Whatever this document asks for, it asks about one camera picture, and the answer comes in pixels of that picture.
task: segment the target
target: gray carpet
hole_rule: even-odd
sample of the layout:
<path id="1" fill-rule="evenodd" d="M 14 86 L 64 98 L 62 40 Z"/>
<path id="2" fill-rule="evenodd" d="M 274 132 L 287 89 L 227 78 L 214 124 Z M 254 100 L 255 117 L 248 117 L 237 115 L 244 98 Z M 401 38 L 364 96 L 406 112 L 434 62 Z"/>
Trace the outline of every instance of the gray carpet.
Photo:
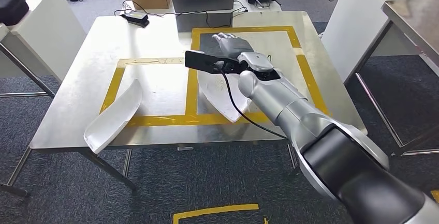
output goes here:
<path id="1" fill-rule="evenodd" d="M 82 2 L 67 2 L 85 32 L 88 33 L 97 17 L 112 16 L 115 10 L 122 8 L 123 1 L 124 0 L 83 0 Z"/>
<path id="2" fill-rule="evenodd" d="M 326 23 L 315 23 L 318 32 Z M 422 132 L 438 115 L 437 76 L 417 56 L 372 58 L 361 72 L 391 121 L 406 137 Z M 44 77 L 53 88 L 53 78 Z M 348 86 L 369 136 L 390 154 L 395 143 L 361 86 Z M 0 80 L 0 93 L 38 90 L 26 78 Z M 424 102 L 431 111 L 423 111 Z M 0 180 L 7 181 L 50 104 L 48 97 L 0 99 Z M 409 122 L 412 113 L 417 123 Z M 124 151 L 103 151 L 121 171 Z M 437 189 L 438 155 L 391 157 L 391 171 L 425 193 Z M 32 153 L 17 181 L 32 196 L 0 192 L 0 223 L 171 223 L 172 215 L 231 204 L 259 204 L 260 210 L 183 219 L 180 223 L 350 223 L 346 210 L 323 199 L 299 170 L 292 170 L 285 145 L 224 145 L 178 152 L 173 148 L 133 151 L 131 194 L 79 154 Z"/>

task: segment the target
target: white desk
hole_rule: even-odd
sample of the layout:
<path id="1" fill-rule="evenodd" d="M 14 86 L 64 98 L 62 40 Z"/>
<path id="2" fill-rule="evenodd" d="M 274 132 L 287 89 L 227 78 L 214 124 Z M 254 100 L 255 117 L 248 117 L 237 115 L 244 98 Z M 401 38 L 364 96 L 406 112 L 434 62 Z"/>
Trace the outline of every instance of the white desk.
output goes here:
<path id="1" fill-rule="evenodd" d="M 388 23 L 382 12 L 385 1 L 339 0 L 328 22 L 321 41 L 332 62 L 345 81 L 352 75 L 368 48 Z M 418 54 L 405 35 L 392 28 L 381 41 L 373 56 Z"/>
<path id="2" fill-rule="evenodd" d="M 82 42 L 85 31 L 66 0 L 26 0 L 29 12 L 2 43 L 38 76 L 53 75 L 62 81 Z M 0 55 L 0 77 L 23 73 Z"/>

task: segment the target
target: white plate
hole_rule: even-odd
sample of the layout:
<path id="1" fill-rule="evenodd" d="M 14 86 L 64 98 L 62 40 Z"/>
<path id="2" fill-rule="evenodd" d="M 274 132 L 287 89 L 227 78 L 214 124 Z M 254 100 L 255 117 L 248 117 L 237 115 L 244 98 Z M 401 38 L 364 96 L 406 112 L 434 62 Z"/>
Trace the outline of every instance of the white plate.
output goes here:
<path id="1" fill-rule="evenodd" d="M 226 75 L 233 100 L 238 109 L 245 113 L 252 101 L 241 94 L 238 88 L 237 74 Z M 230 101 L 230 96 L 227 91 L 226 81 L 222 74 L 209 74 L 204 71 L 198 71 L 198 85 L 200 85 L 201 92 L 204 93 L 207 100 L 212 104 L 218 112 L 226 117 L 231 122 L 236 122 L 240 117 L 240 113 L 236 111 Z"/>
<path id="2" fill-rule="evenodd" d="M 131 86 L 94 119 L 84 132 L 84 140 L 98 154 L 122 131 L 136 113 L 143 99 L 143 89 L 135 79 Z"/>

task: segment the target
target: stainless steel table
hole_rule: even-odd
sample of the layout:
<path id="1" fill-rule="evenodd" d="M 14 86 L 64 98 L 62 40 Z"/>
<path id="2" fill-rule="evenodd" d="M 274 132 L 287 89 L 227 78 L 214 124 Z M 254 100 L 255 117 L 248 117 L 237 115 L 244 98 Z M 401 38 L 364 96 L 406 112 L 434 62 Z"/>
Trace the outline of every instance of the stainless steel table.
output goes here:
<path id="1" fill-rule="evenodd" d="M 267 39 L 264 42 L 259 41 L 260 39 L 255 38 L 258 36 L 256 33 L 241 33 L 240 36 L 245 35 L 245 38 L 250 39 L 257 51 L 271 52 L 273 63 L 284 64 L 283 71 L 290 75 L 292 83 L 304 95 L 309 96 L 307 83 L 304 82 L 298 62 L 292 54 L 306 56 L 328 111 L 334 118 L 366 132 L 305 12 L 245 13 L 234 18 L 233 27 L 245 26 L 293 26 L 302 45 L 300 49 L 279 49 L 287 40 L 286 33 L 283 32 L 267 34 L 272 38 L 271 43 L 267 43 Z M 125 128 L 107 146 L 108 149 L 128 149 L 123 173 L 91 152 L 83 134 L 87 125 L 98 116 L 110 81 L 121 72 L 116 69 L 118 64 L 124 64 L 125 69 L 117 94 L 123 92 L 132 78 L 139 79 L 144 87 L 146 97 L 138 115 L 161 115 L 164 122 L 172 122 L 167 120 L 171 118 L 166 118 L 167 115 L 182 115 L 188 111 L 185 96 L 189 72 L 181 63 L 184 51 L 190 48 L 191 41 L 191 33 L 177 32 L 174 16 L 151 17 L 146 28 L 127 24 L 120 17 L 97 18 L 35 133 L 30 144 L 31 149 L 42 153 L 79 152 L 131 189 L 135 189 L 127 178 L 131 148 L 187 147 L 230 142 L 286 142 L 245 123 L 192 125 L 178 122 L 180 124 L 177 125 L 132 125 Z M 212 110 L 197 90 L 196 94 L 197 107 L 194 113 L 207 114 L 204 115 L 204 121 L 209 122 L 208 113 L 215 113 L 215 110 Z M 270 123 L 262 125 L 280 131 Z"/>
<path id="2" fill-rule="evenodd" d="M 392 124 L 386 117 L 384 111 L 379 106 L 372 92 L 368 88 L 366 82 L 360 75 L 360 69 L 367 62 L 369 57 L 378 47 L 384 36 L 392 26 L 396 26 L 405 33 L 412 42 L 436 65 L 439 65 L 439 32 L 437 31 L 437 17 L 439 16 L 439 0 L 396 0 L 386 1 L 382 6 L 383 12 L 388 16 L 389 20 L 381 33 L 368 47 L 365 55 L 361 58 L 355 69 L 355 76 L 360 81 L 363 89 L 366 91 L 373 106 L 384 121 L 387 129 L 399 146 L 395 155 L 419 155 L 439 153 L 439 149 L 414 150 L 416 146 L 438 138 L 439 123 L 431 130 L 414 138 L 409 142 L 403 142 Z"/>

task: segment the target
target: yellow floor marking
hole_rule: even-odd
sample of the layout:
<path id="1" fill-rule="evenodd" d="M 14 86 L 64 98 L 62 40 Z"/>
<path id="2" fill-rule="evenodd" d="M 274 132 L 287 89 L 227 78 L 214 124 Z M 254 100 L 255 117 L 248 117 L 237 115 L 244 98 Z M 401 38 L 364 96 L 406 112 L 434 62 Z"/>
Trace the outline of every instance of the yellow floor marking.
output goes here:
<path id="1" fill-rule="evenodd" d="M 439 190 L 432 190 L 431 195 L 433 196 L 434 200 L 439 203 Z"/>
<path id="2" fill-rule="evenodd" d="M 224 207 L 204 208 L 202 210 L 176 213 L 173 216 L 172 224 L 178 224 L 180 219 L 190 218 L 200 215 L 217 214 L 217 213 L 230 212 L 230 211 L 258 210 L 258 209 L 259 209 L 258 204 L 241 204 L 241 205 L 230 205 Z"/>

